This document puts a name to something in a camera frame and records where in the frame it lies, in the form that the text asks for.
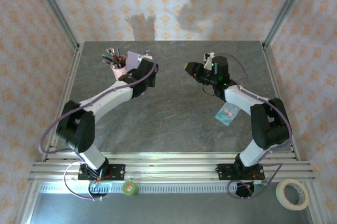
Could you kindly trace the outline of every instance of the cable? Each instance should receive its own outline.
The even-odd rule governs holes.
[[[95,181],[92,181],[92,182],[90,182],[89,183],[89,185],[88,185],[88,194],[90,195],[90,197],[92,197],[93,199],[100,199],[100,200],[102,200],[103,198],[105,198],[106,196],[107,196],[107,193],[98,193],[97,195],[95,195],[95,194],[92,194],[91,192],[90,192],[90,186],[92,185],[92,184],[95,184],[95,182],[97,182],[96,180]]]
[[[244,68],[244,66],[242,65],[242,63],[237,59],[237,58],[235,58],[233,55],[231,55],[231,54],[227,54],[227,53],[219,53],[219,54],[217,54],[218,56],[222,56],[222,55],[224,55],[224,56],[229,56],[229,57],[231,57],[231,58],[233,58],[239,65],[240,65],[240,67],[241,67],[241,69],[242,69],[242,71],[243,71],[243,73],[245,74],[245,77],[243,77],[243,78],[241,78],[241,79],[239,79],[238,81],[237,81],[237,88],[238,88],[238,90],[239,91],[241,91],[242,93],[244,93],[244,94],[246,94],[247,96],[250,96],[251,98],[254,98],[254,99],[256,99],[256,100],[259,100],[259,101],[261,101],[261,102],[263,102],[263,103],[266,103],[268,106],[270,106],[281,118],[282,118],[282,120],[284,121],[284,123],[285,123],[285,125],[286,125],[286,127],[287,127],[287,129],[288,129],[288,132],[289,132],[289,139],[288,139],[288,141],[285,143],[285,144],[282,144],[282,145],[280,145],[280,146],[275,146],[275,147],[273,147],[273,148],[270,148],[269,149],[269,151],[267,151],[267,152],[265,152],[259,159],[258,159],[258,163],[259,163],[259,165],[261,165],[261,166],[266,166],[266,167],[271,167],[271,166],[279,166],[276,170],[275,170],[275,172],[274,172],[274,174],[270,177],[270,179],[268,180],[268,182],[267,182],[267,185],[258,193],[258,194],[256,194],[256,195],[254,195],[254,196],[250,196],[250,197],[247,197],[247,198],[243,198],[243,197],[240,197],[240,198],[238,198],[237,196],[235,196],[235,195],[233,195],[230,191],[229,191],[229,187],[230,187],[230,185],[233,183],[233,182],[240,182],[241,184],[244,184],[245,186],[246,186],[246,188],[251,192],[251,190],[249,189],[249,187],[245,184],[245,183],[243,183],[242,181],[240,181],[240,180],[232,180],[232,181],[230,181],[228,184],[227,184],[227,191],[228,191],[228,193],[229,193],[229,195],[232,197],[232,198],[235,198],[235,199],[251,199],[251,198],[256,198],[257,196],[259,196],[269,185],[270,185],[270,183],[273,181],[273,179],[274,179],[274,177],[276,176],[276,174],[278,173],[278,171],[280,170],[280,168],[282,167],[282,163],[269,163],[269,164],[261,164],[260,162],[263,160],[263,158],[265,158],[265,156],[267,155],[267,154],[269,154],[269,153],[272,153],[272,150],[274,150],[274,149],[278,149],[278,148],[281,148],[281,147],[284,147],[284,146],[286,146],[286,145],[290,145],[291,144],[291,142],[292,142],[292,130],[291,130],[291,127],[290,127],[290,123],[289,123],[289,121],[286,119],[286,117],[283,115],[283,113],[279,110],[279,109],[277,109],[273,104],[271,104],[270,102],[268,102],[267,100],[265,100],[265,99],[262,99],[262,98],[260,98],[259,96],[257,96],[257,95],[255,95],[255,94],[253,94],[253,93],[250,93],[250,92],[248,92],[248,91],[246,91],[245,89],[243,89],[242,88],[242,86],[240,85],[240,83],[239,83],[239,81],[240,80],[243,80],[243,79],[248,79],[248,74],[247,74],[247,72],[246,72],[246,70],[245,70],[245,68]]]
[[[67,174],[68,169],[69,169],[72,165],[74,165],[74,164],[76,164],[76,163],[82,163],[82,161],[75,161],[75,162],[72,162],[72,163],[65,169],[65,171],[64,171],[64,173],[63,173],[63,182],[64,182],[64,185],[67,187],[68,191],[69,191],[72,195],[74,195],[74,196],[76,196],[76,197],[78,197],[78,198],[80,198],[80,199],[90,199],[90,200],[94,200],[94,199],[95,199],[94,197],[91,197],[91,198],[85,197],[85,196],[79,195],[79,194],[77,194],[76,192],[72,191],[72,190],[69,188],[69,186],[67,185],[66,181],[65,181],[65,176],[66,176],[66,174]]]
[[[122,86],[118,86],[116,88],[113,88],[111,90],[108,90],[106,92],[103,92],[101,95],[99,95],[97,98],[95,98],[93,101],[91,101],[90,103],[87,103],[85,105],[82,105],[82,106],[79,106],[71,111],[68,111],[66,112],[65,114],[63,114],[62,116],[60,116],[59,118],[57,118],[48,128],[47,130],[43,133],[43,135],[41,136],[40,138],[40,141],[39,141],[39,145],[38,145],[38,150],[41,154],[54,154],[54,153],[58,153],[58,152],[62,152],[62,151],[65,151],[65,150],[72,150],[72,149],[60,149],[60,150],[54,150],[54,151],[45,151],[43,149],[43,143],[44,143],[44,140],[45,138],[47,137],[47,135],[49,134],[49,132],[52,130],[52,128],[54,126],[56,126],[61,120],[63,120],[64,118],[68,117],[69,115],[75,113],[75,112],[78,112],[79,110],[82,110],[88,106],[91,106],[93,105],[94,103],[96,103],[98,100],[100,100],[102,97],[108,95],[109,93],[113,92],[113,91],[117,91],[119,89],[123,89],[123,88],[126,88],[126,87],[131,87],[131,86],[135,86],[137,84],[139,84],[140,82],[143,82],[145,79],[147,79],[157,68],[157,64],[153,61],[153,67],[152,69],[144,76],[142,77],[141,79],[133,82],[133,83],[130,83],[130,84],[125,84],[125,85],[122,85]]]
[[[204,86],[205,86],[205,84],[202,85],[202,91],[203,91],[203,92],[205,92]]]

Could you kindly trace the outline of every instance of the card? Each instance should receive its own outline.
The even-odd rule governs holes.
[[[223,107],[217,112],[215,118],[220,122],[229,126],[239,113],[240,108],[234,104],[226,102]]]
[[[141,56],[132,51],[127,51],[127,59],[126,59],[126,70],[130,71],[132,69],[136,69],[139,66],[138,58]]]

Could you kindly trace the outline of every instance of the metal frame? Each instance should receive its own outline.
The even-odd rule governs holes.
[[[142,187],[141,193],[204,193],[224,192],[227,185],[219,181],[215,167],[218,163],[233,163],[236,153],[107,153],[110,162],[125,163],[125,180],[132,179]],[[39,193],[67,193],[62,182],[63,172],[77,156],[72,153],[50,154],[45,162],[35,162],[29,175],[25,201],[15,223],[29,223]],[[300,180],[309,190],[309,210],[313,223],[329,223],[320,204],[320,188],[310,162],[296,161],[293,153],[272,153],[262,163],[282,162],[283,167],[273,182],[287,178]],[[69,169],[68,185],[77,193],[85,193],[88,181],[77,181],[78,165]],[[271,177],[277,167],[265,167]],[[122,182],[105,182],[107,193],[121,193]]]
[[[278,16],[276,17],[276,20],[275,20],[272,28],[270,29],[267,37],[265,38],[265,41],[263,42],[264,49],[268,48],[272,44],[277,32],[281,28],[284,20],[288,16],[288,14],[289,14],[290,10],[292,9],[295,2],[296,2],[296,0],[286,0],[284,2],[281,11],[279,12]]]
[[[66,81],[64,82],[64,85],[63,85],[61,98],[60,98],[60,101],[57,105],[57,110],[56,110],[56,113],[55,113],[54,120],[56,120],[58,117],[61,116],[63,106],[69,100],[70,93],[71,93],[71,90],[72,90],[72,87],[73,87],[73,84],[74,84],[78,64],[80,62],[82,50],[83,50],[83,43],[79,44],[78,48],[74,52],[73,59],[71,61],[69,69],[68,69],[67,78],[66,78]],[[44,143],[44,147],[46,148],[46,146],[47,146],[47,149],[50,150],[50,151],[55,150],[56,145],[57,145],[57,141],[58,141],[58,137],[56,135],[56,127],[54,127],[51,130],[51,132],[49,133],[49,135],[47,136],[47,138],[45,140],[45,143]],[[42,161],[44,161],[46,158],[47,158],[47,155],[43,154],[42,155]]]
[[[271,67],[270,61],[269,61],[268,51],[269,51],[270,47],[267,48],[267,49],[264,49],[263,44],[261,44],[261,47],[262,47],[262,52],[263,52],[265,62],[267,64],[269,75],[270,75],[270,78],[271,78],[271,81],[272,81],[272,84],[273,84],[273,87],[274,87],[274,90],[275,90],[276,97],[282,99],[280,91],[279,91],[279,87],[277,86],[277,83],[276,83],[276,80],[275,80],[275,77],[274,77],[274,73],[273,73],[273,70],[272,70],[272,67]],[[299,149],[297,147],[297,144],[296,144],[296,139],[294,139],[294,136],[293,136],[293,141],[291,143],[291,147],[294,151],[296,159],[300,161],[301,156],[300,156],[300,152],[299,152]]]
[[[59,22],[64,34],[66,35],[69,43],[74,49],[77,49],[78,42],[73,34],[72,30],[70,29],[65,17],[63,16],[60,8],[58,7],[56,0],[46,0],[46,3],[50,7],[51,11],[55,15],[57,21]]]

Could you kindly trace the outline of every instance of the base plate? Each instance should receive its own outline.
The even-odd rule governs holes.
[[[107,174],[111,174],[111,176],[108,176],[104,178],[104,181],[112,181],[112,180],[124,180],[125,175],[125,164],[109,164],[109,170]],[[80,171],[78,173],[78,180],[96,180],[94,177],[92,177],[88,169],[86,168],[86,165],[83,163],[80,166]]]
[[[243,174],[238,175],[234,164],[220,163],[215,171],[219,174],[219,180],[264,180],[264,171],[261,165],[250,167]]]

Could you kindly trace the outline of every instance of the table surface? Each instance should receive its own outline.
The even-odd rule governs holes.
[[[230,126],[215,115],[224,102],[205,94],[183,69],[187,62],[202,62],[208,52],[227,52],[246,68],[243,86],[260,95],[275,97],[258,41],[124,41],[85,42],[70,100],[80,102],[102,92],[114,82],[111,69],[102,63],[108,47],[142,53],[150,50],[159,64],[156,86],[117,106],[95,127],[95,144],[102,152],[240,152],[252,140],[249,115],[240,111]],[[234,80],[244,76],[228,58]],[[58,141],[57,149],[65,147]]]
[[[255,199],[236,200],[227,193],[109,194],[102,201],[82,200],[71,194],[39,193],[32,224],[137,223],[137,224],[311,224],[308,208],[290,211],[278,202],[276,184]],[[287,198],[298,193],[286,187]]]

